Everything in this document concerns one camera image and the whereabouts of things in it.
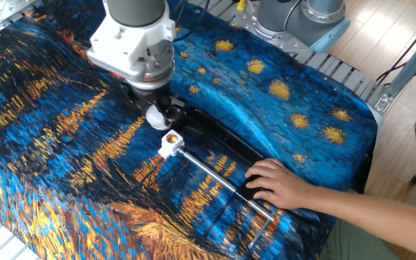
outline finger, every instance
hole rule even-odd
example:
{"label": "finger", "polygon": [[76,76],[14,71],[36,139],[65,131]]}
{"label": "finger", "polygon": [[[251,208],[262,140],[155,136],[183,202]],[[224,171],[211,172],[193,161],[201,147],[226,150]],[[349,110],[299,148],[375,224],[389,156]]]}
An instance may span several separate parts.
{"label": "finger", "polygon": [[266,189],[274,190],[275,184],[276,184],[276,181],[271,178],[260,177],[254,181],[250,181],[249,183],[247,183],[246,187],[249,189],[266,188]]}
{"label": "finger", "polygon": [[273,163],[275,163],[276,165],[280,166],[281,168],[285,168],[285,166],[277,159],[274,158],[267,158],[266,160],[271,161]]}
{"label": "finger", "polygon": [[268,167],[268,168],[271,168],[273,170],[279,170],[281,168],[280,165],[278,165],[275,162],[273,162],[272,160],[268,160],[268,159],[258,161],[254,164],[254,166]]}
{"label": "finger", "polygon": [[253,175],[259,175],[267,178],[275,177],[277,172],[274,169],[263,166],[253,166],[246,171],[245,177],[251,177]]}
{"label": "finger", "polygon": [[280,197],[271,191],[258,191],[253,195],[253,199],[263,199],[276,207],[280,203]]}

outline wooden floor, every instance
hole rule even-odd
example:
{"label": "wooden floor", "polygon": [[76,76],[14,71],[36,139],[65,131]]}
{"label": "wooden floor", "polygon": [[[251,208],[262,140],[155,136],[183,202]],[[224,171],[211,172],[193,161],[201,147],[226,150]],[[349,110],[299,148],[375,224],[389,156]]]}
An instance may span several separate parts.
{"label": "wooden floor", "polygon": [[[377,78],[416,38],[416,0],[346,0],[352,23],[330,54]],[[416,50],[416,45],[407,59]],[[390,82],[395,74],[385,82]],[[416,77],[384,116],[365,192],[416,206]],[[401,259],[416,255],[393,246]]]}

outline human hand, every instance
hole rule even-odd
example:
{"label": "human hand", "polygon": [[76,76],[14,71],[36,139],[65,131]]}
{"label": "human hand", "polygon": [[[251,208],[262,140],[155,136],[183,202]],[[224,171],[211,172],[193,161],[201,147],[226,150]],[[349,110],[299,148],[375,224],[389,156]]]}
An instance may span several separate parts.
{"label": "human hand", "polygon": [[246,184],[249,189],[266,188],[272,191],[258,191],[254,199],[263,199],[281,209],[309,208],[315,186],[288,170],[275,159],[265,159],[255,163],[246,172],[246,177],[261,176]]}

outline robotic arm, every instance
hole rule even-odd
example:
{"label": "robotic arm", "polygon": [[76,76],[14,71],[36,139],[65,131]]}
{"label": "robotic arm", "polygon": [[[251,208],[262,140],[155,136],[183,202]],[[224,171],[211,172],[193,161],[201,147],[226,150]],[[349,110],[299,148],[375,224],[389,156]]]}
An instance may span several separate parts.
{"label": "robotic arm", "polygon": [[[106,16],[91,37],[88,57],[129,83],[130,93],[153,128],[163,131],[174,127],[183,116],[184,103],[172,97],[168,87],[175,69],[172,41],[176,37],[168,3],[103,1]],[[253,26],[243,27],[280,48],[283,35],[288,33],[322,52],[349,26],[345,12],[344,0],[261,0],[250,21]],[[246,14],[240,17],[242,22],[248,20]]]}
{"label": "robotic arm", "polygon": [[166,0],[104,1],[106,16],[91,37],[91,62],[123,77],[149,123],[167,130],[182,106],[170,97],[176,25]]}

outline human arm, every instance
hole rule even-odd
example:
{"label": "human arm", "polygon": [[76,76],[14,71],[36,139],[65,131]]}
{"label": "human arm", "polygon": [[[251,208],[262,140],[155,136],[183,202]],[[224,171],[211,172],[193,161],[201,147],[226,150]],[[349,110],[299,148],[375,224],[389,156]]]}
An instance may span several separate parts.
{"label": "human arm", "polygon": [[255,199],[264,199],[283,209],[306,208],[333,215],[365,231],[416,252],[416,207],[373,196],[349,194],[312,186],[286,169],[279,161],[257,162],[246,177],[261,177],[247,184],[263,187]]}

